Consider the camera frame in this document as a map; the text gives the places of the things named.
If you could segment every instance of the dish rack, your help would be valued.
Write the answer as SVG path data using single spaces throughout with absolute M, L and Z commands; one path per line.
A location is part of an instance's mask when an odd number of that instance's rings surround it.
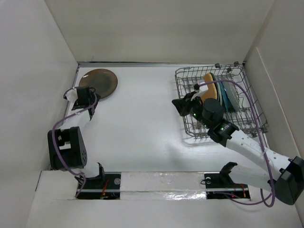
M 179 98 L 194 91 L 194 85 L 198 80 L 203 79 L 207 73 L 213 73 L 215 78 L 233 80 L 242 86 L 249 94 L 254 104 L 259 129 L 262 133 L 267 132 L 268 122 L 257 100 L 256 95 L 247 79 L 244 66 L 235 62 L 232 65 L 215 64 L 212 66 L 185 67 L 175 71 L 175 80 Z M 250 105 L 245 94 L 234 84 L 240 109 L 237 112 L 225 112 L 224 118 L 238 126 L 251 137 L 257 137 L 257 129 L 254 122 Z M 208 129 L 201 125 L 190 115 L 183 117 L 184 127 L 187 135 L 197 138 L 208 138 Z

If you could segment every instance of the brown plate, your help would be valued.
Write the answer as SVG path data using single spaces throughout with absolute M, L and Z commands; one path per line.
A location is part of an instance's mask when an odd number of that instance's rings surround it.
M 80 80 L 79 86 L 95 88 L 100 98 L 111 95 L 116 89 L 118 79 L 111 70 L 96 69 L 87 72 Z

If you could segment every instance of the white table surface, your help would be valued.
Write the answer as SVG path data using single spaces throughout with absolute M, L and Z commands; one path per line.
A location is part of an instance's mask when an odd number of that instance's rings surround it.
M 99 101 L 82 131 L 87 168 L 95 162 L 105 171 L 219 171 L 231 161 L 256 166 L 210 139 L 195 140 L 185 133 L 171 103 L 178 98 L 174 75 L 180 67 L 102 67 L 116 74 L 118 86 Z M 75 86 L 93 69 L 79 68 Z

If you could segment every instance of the plate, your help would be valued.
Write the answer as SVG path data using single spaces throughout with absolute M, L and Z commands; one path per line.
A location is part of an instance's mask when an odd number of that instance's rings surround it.
M 223 95 L 223 100 L 224 100 L 224 105 L 225 105 L 225 108 L 226 108 L 226 112 L 229 112 L 230 107 L 232 106 L 232 104 L 231 104 L 231 102 L 228 99 L 228 96 L 227 96 L 227 94 L 225 92 L 225 88 L 223 86 L 223 83 L 220 82 L 219 85 L 220 85 L 220 87 L 222 89 L 222 95 Z
M 100 98 L 111 95 L 116 89 L 118 79 L 116 75 L 107 69 L 95 69 L 87 72 L 79 82 L 79 86 L 93 87 Z
M 223 86 L 225 88 L 227 97 L 232 104 L 233 109 L 236 112 L 239 111 L 239 99 L 235 87 L 232 85 L 232 83 L 229 82 L 223 82 Z

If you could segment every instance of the yellow object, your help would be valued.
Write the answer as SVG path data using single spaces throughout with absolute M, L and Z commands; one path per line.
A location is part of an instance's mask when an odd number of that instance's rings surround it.
M 211 73 L 207 73 L 204 76 L 204 80 L 205 82 L 213 82 L 213 78 L 212 78 L 212 74 Z M 200 98 L 201 100 L 204 102 L 206 99 L 208 98 L 214 98 L 217 99 L 218 98 L 218 93 L 217 93 L 217 89 L 215 87 L 214 83 L 208 84 L 208 91 L 205 92 Z

